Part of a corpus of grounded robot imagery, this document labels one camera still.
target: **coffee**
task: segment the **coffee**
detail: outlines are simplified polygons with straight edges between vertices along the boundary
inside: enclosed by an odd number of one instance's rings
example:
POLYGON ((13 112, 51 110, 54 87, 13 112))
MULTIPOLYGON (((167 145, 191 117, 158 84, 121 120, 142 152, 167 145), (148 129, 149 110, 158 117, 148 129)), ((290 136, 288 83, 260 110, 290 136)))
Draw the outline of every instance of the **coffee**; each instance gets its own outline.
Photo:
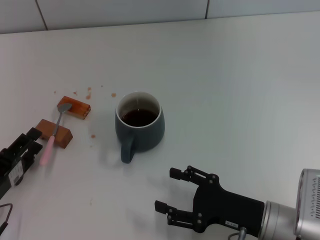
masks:
POLYGON ((143 127, 154 122, 157 116, 152 111, 136 109, 126 113, 121 120, 132 127, 143 127))

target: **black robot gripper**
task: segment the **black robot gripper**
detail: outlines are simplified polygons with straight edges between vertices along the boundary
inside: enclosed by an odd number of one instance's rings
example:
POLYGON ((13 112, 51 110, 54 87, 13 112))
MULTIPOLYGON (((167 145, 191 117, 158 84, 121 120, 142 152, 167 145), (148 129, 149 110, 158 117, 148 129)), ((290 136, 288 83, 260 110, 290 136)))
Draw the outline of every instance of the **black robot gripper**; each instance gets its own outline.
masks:
POLYGON ((224 190, 216 174, 208 174, 192 166, 185 171, 170 169, 170 178, 192 182, 199 187, 193 198, 193 211, 182 211, 155 201, 155 210, 167 214, 168 225, 203 233, 211 224, 220 224, 258 237, 265 203, 224 190))
MULTIPOLYGON (((9 174, 21 162, 23 174, 35 162, 35 155, 42 149, 42 145, 36 140, 40 138, 42 132, 32 127, 27 134, 21 134, 8 148, 0 151, 0 199, 13 187, 9 174)), ((23 180, 24 175, 14 180, 17 186, 23 180)))

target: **mug rim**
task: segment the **mug rim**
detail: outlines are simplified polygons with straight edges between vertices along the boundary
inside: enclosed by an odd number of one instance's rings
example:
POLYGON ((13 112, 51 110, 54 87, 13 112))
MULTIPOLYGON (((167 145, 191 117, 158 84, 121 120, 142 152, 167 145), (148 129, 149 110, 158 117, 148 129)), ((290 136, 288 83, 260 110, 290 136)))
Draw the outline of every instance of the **mug rim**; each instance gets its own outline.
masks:
POLYGON ((150 94, 150 93, 148 93, 148 92, 145 92, 145 91, 133 91, 133 92, 130 92, 130 93, 124 95, 124 96, 121 98, 121 100, 119 101, 119 103, 118 103, 118 105, 116 106, 116 108, 115 108, 115 114, 116 114, 117 118, 120 120, 120 122, 123 123, 124 125, 126 125, 127 127, 133 128, 133 129, 143 129, 143 128, 146 128, 146 127, 151 126, 152 124, 154 124, 154 123, 160 118, 161 113, 162 113, 162 107, 161 107, 158 99, 156 99, 156 97, 154 97, 152 94, 150 94), (125 123, 124 121, 122 121, 122 119, 121 119, 120 116, 119 116, 119 105, 120 105, 121 101, 122 101, 126 96, 129 96, 129 95, 134 94, 134 93, 148 94, 148 95, 152 96, 152 97, 156 100, 156 102, 158 103, 158 105, 159 105, 159 108, 160 108, 160 109, 159 109, 159 114, 158 114, 158 116, 156 117, 156 119, 155 119, 153 122, 149 123, 148 125, 145 125, 145 126, 131 126, 131 125, 125 123))

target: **metal cylinder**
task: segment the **metal cylinder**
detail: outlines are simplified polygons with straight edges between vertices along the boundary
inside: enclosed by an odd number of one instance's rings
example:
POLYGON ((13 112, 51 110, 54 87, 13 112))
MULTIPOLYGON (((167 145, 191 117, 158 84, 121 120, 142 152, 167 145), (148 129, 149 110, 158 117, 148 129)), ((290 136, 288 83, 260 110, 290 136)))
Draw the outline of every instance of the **metal cylinder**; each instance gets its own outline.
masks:
POLYGON ((239 236, 238 236, 238 240, 245 240, 246 235, 247 235, 247 229, 245 227, 241 227, 240 232, 239 232, 239 236))
POLYGON ((267 201, 258 240, 296 240, 295 216, 294 208, 267 201))

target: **mug handle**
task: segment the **mug handle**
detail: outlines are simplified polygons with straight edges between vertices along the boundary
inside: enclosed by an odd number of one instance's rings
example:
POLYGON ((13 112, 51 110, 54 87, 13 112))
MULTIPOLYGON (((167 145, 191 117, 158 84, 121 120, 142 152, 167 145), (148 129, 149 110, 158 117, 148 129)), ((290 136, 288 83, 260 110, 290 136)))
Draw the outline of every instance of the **mug handle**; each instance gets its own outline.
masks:
POLYGON ((121 161, 125 164, 131 163, 135 151, 133 149, 134 136, 129 136, 121 145, 121 161))

